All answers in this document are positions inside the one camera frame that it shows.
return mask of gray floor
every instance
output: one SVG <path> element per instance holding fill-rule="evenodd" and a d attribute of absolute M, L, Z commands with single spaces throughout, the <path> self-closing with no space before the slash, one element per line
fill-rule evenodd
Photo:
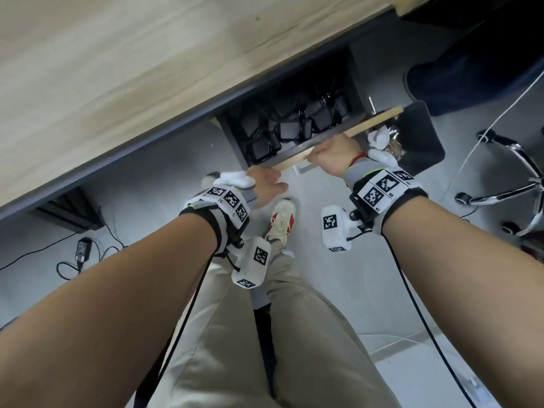
<path fill-rule="evenodd" d="M 354 55 L 364 69 L 364 87 L 376 108 L 408 104 L 410 99 L 401 82 L 405 70 L 414 63 L 438 56 L 459 35 L 454 31 L 389 20 L 372 37 L 357 42 L 353 46 Z M 540 83 L 496 130 L 537 152 L 542 144 L 539 130 L 544 119 L 539 102 L 543 95 L 544 84 Z M 493 122 L 513 99 L 515 97 L 509 97 L 434 119 L 447 156 L 443 163 L 419 177 L 433 200 L 443 198 L 446 187 L 475 143 L 476 131 Z M 222 131 L 204 122 L 108 166 L 91 177 L 85 190 L 103 206 L 105 219 L 114 226 L 119 238 L 131 244 L 174 218 L 182 202 L 198 190 L 203 175 L 213 170 L 238 169 Z M 402 336 L 423 329 L 381 238 L 365 235 L 354 241 L 356 249 L 340 255 L 322 247 L 321 208 L 331 204 L 349 207 L 348 190 L 342 180 L 329 177 L 320 169 L 300 177 L 288 170 L 283 180 L 290 185 L 289 195 L 301 205 L 288 242 L 288 248 L 296 255 L 299 271 L 346 315 L 358 333 L 385 332 Z M 526 180 L 526 172 L 511 155 L 481 146 L 445 196 L 443 205 L 456 214 L 466 214 L 471 209 L 456 205 L 452 201 L 455 193 L 485 194 L 520 186 Z M 530 217 L 531 201 L 531 197 L 525 197 L 502 206 L 483 208 L 471 221 L 504 237 L 500 220 L 525 223 Z M 260 233 L 270 208 L 256 213 L 253 229 Z M 104 246 L 114 243 L 105 229 L 89 233 Z M 20 254 L 68 234 L 28 215 L 10 218 L 0 226 L 0 267 Z M 0 272 L 0 326 L 62 284 L 55 264 L 72 260 L 77 239 L 73 237 L 28 256 Z M 371 352 L 391 342 L 387 338 L 367 337 L 363 341 Z"/>

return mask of forearm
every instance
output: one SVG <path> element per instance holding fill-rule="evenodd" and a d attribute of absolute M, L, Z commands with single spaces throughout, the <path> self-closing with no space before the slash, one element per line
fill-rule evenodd
<path fill-rule="evenodd" d="M 124 406 L 215 249 L 183 215 L 45 297 L 0 336 L 0 406 Z"/>
<path fill-rule="evenodd" d="M 383 233 L 425 306 L 504 407 L 544 399 L 544 267 L 423 197 Z"/>

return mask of wooden desk top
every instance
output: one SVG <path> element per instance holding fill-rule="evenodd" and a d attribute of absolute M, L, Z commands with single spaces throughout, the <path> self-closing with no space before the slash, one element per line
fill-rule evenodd
<path fill-rule="evenodd" d="M 419 2 L 400 1 L 403 9 Z M 0 207 L 392 6 L 0 3 Z"/>

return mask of beige pants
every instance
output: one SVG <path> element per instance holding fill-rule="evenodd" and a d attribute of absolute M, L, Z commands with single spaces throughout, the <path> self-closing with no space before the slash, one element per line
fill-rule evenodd
<path fill-rule="evenodd" d="M 357 334 L 272 244 L 265 284 L 277 366 L 269 395 L 249 292 L 226 261 L 208 269 L 150 408 L 398 407 Z"/>

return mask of black object in drawer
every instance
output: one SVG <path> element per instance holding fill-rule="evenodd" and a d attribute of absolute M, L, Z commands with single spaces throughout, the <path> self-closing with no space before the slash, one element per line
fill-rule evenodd
<path fill-rule="evenodd" d="M 350 50 L 340 51 L 218 115 L 242 168 L 361 118 L 354 66 Z"/>

